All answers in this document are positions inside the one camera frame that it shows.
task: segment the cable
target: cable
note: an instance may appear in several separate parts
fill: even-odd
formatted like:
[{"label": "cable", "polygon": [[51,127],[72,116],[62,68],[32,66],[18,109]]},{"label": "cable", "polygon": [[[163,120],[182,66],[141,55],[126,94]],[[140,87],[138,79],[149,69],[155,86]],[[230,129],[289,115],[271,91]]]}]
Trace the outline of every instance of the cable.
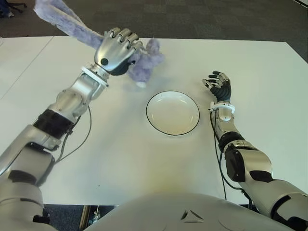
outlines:
[{"label": "cable", "polygon": [[[215,111],[215,125],[214,125],[214,127],[216,127],[216,111]],[[215,132],[215,130],[214,130],[214,143],[215,143],[216,157],[217,157],[217,161],[219,163],[218,153],[217,153],[217,148],[216,148],[217,144],[216,144],[216,132]],[[226,186],[225,186],[225,181],[223,179],[222,171],[220,171],[220,174],[221,174],[221,180],[222,180],[222,186],[223,186],[223,192],[224,192],[224,195],[225,195],[225,200],[227,200]]]},{"label": "cable", "polygon": [[57,159],[56,163],[59,163],[60,161],[62,161],[65,158],[67,158],[69,155],[73,154],[75,151],[77,151],[87,141],[87,139],[88,139],[88,137],[89,137],[89,135],[91,133],[91,129],[92,129],[92,114],[91,114],[90,106],[88,106],[88,111],[89,111],[89,115],[90,115],[90,126],[89,126],[89,131],[88,131],[87,136],[85,137],[84,141],[77,148],[75,148],[73,151],[71,151],[69,154],[67,154],[66,156],[62,157],[63,153],[64,153],[64,148],[65,148],[66,140],[67,140],[68,136],[71,134],[71,133],[67,133],[65,138],[64,138],[64,140],[63,140],[60,156]]},{"label": "cable", "polygon": [[[213,126],[213,120],[212,120],[212,112],[210,113],[210,121],[211,121],[211,125],[212,125],[212,128],[213,128],[213,131],[214,131],[214,137],[218,140],[218,135],[216,134],[216,131],[215,131],[215,127],[216,127],[216,117],[217,116],[217,111],[215,110],[215,126]],[[216,145],[216,139],[214,139],[215,141],[215,152],[216,152],[216,157],[218,159],[218,152],[217,152],[217,145]],[[222,151],[220,152],[220,157],[219,157],[219,160],[218,160],[218,165],[219,165],[219,170],[220,170],[220,174],[221,174],[221,177],[223,179],[223,181],[226,182],[226,184],[228,184],[231,188],[235,189],[235,190],[240,190],[244,196],[248,199],[249,201],[249,204],[248,204],[248,209],[252,209],[252,200],[250,198],[250,196],[246,193],[246,191],[242,188],[239,188],[239,187],[234,187],[233,185],[231,185],[227,179],[225,178],[223,172],[222,172],[222,168],[221,168],[221,160],[222,160]]]}]

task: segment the gray carpet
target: gray carpet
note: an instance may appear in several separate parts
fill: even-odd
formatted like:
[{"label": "gray carpet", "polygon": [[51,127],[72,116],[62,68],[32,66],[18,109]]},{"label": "gray carpet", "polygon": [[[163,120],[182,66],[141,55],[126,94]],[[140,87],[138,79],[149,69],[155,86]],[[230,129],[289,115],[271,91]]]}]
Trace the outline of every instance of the gray carpet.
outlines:
[{"label": "gray carpet", "polygon": [[[28,8],[0,19],[0,36],[64,35]],[[66,0],[93,30],[140,37],[285,41],[308,62],[308,10],[292,0]]]}]

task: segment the stuffed bunny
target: stuffed bunny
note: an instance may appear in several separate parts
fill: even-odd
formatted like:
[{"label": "stuffed bunny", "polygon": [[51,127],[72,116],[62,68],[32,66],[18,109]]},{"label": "stuffed bunny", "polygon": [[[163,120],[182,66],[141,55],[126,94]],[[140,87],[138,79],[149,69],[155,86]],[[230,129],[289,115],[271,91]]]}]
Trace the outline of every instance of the stuffed bunny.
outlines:
[{"label": "stuffed bunny", "polygon": [[[36,0],[34,11],[41,19],[95,50],[103,41],[104,36],[89,29],[62,0]],[[159,48],[158,40],[152,38],[145,48],[130,57],[129,62],[133,66],[129,68],[128,76],[138,86],[145,87],[153,68],[163,62],[164,55],[159,52]]]}]

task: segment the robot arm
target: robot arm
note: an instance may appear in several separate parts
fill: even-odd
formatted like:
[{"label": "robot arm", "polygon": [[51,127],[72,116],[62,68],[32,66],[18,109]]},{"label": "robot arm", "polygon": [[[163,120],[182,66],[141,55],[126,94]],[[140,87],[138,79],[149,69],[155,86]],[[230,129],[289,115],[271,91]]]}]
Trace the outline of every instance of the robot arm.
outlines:
[{"label": "robot arm", "polygon": [[0,156],[1,230],[54,230],[43,210],[38,188],[50,173],[55,151],[64,134],[71,132],[77,118],[108,86],[109,74],[127,71],[129,57],[141,42],[128,29],[112,29],[95,53],[94,65],[82,68],[73,85],[63,90],[37,119],[28,125]]},{"label": "robot arm", "polygon": [[229,78],[221,72],[209,77],[203,83],[217,98],[217,103],[210,105],[215,111],[211,121],[215,121],[213,129],[219,149],[225,154],[228,176],[240,184],[261,214],[294,230],[308,230],[308,195],[289,182],[272,178],[270,159],[234,126]]}]

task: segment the white plate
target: white plate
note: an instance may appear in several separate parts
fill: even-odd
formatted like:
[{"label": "white plate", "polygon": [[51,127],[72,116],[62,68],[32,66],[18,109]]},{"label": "white plate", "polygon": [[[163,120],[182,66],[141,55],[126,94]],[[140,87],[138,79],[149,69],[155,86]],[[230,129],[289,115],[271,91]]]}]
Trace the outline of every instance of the white plate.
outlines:
[{"label": "white plate", "polygon": [[146,115],[154,128],[168,135],[190,132],[200,117],[196,103],[177,91],[164,91],[153,96],[147,104]]}]

